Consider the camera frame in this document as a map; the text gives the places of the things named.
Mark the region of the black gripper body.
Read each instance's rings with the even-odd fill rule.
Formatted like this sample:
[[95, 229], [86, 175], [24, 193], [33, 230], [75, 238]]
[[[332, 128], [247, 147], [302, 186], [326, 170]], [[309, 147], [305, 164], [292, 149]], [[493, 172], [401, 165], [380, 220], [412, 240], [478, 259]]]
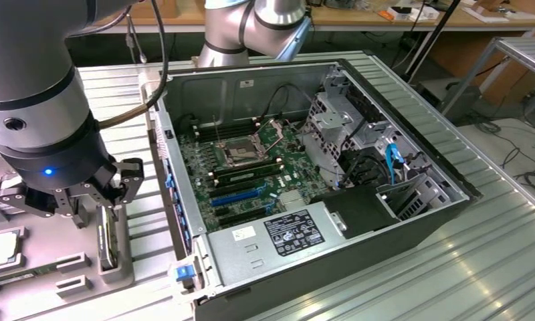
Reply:
[[35, 189], [65, 189], [93, 178], [105, 185], [118, 171], [99, 133], [74, 137], [45, 148], [15, 150], [0, 145], [0, 154]]

